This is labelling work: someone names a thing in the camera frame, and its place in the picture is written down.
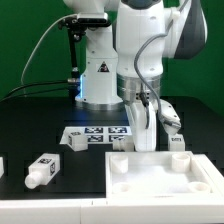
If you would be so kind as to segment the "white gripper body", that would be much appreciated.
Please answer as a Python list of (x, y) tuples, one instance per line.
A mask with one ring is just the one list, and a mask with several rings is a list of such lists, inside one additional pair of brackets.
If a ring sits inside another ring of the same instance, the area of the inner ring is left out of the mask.
[(157, 123), (152, 104), (144, 107), (141, 102), (125, 106), (135, 150), (150, 152), (156, 149)]

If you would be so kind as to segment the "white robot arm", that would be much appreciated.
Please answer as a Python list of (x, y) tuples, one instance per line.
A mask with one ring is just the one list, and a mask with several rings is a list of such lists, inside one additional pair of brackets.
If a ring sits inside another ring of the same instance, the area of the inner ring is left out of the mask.
[(190, 59), (207, 41), (200, 0), (63, 0), (75, 12), (66, 24), (71, 42), (87, 38), (86, 69), (74, 100), (92, 110), (126, 109), (135, 150), (156, 149), (157, 124), (176, 134), (180, 119), (160, 99), (164, 58)]

